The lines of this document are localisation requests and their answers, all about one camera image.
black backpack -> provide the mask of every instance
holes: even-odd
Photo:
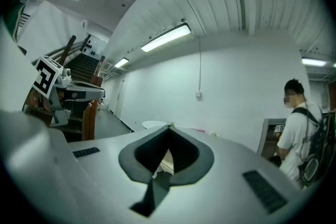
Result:
[[[316,132],[310,137],[308,157],[298,167],[303,183],[308,186],[313,181],[322,178],[327,172],[333,158],[335,144],[335,128],[332,113],[322,114],[322,120],[318,122],[305,108],[296,108],[292,113],[300,113],[317,127]]]

short black hair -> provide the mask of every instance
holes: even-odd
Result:
[[[286,83],[285,94],[288,94],[290,90],[296,94],[305,94],[302,84],[297,79],[291,79]]]

white table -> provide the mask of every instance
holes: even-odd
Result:
[[[142,123],[142,127],[144,127],[145,129],[149,129],[153,127],[165,126],[167,124],[168,124],[168,121],[144,121]],[[175,124],[175,123],[174,123],[174,126],[181,127],[181,128],[187,128],[187,127],[183,127],[181,125]]]

white tabletop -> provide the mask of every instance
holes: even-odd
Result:
[[[168,124],[167,121],[144,121],[142,123],[142,126],[145,129],[149,129],[149,128],[158,127],[158,126],[165,126],[167,124]]]

white t-shirt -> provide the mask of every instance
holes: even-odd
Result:
[[[319,106],[311,102],[307,102],[307,106],[309,112],[320,122],[322,120],[322,113]],[[298,105],[298,107],[307,108],[305,103]],[[315,134],[317,126],[312,121],[308,121],[308,135],[307,139],[304,140],[306,130],[307,116],[293,113],[287,118],[285,128],[278,142],[279,148],[289,150],[288,155],[280,166],[280,170],[294,182],[298,182],[300,178],[298,166],[302,164],[301,158],[304,160],[308,156],[310,147],[309,138]]]

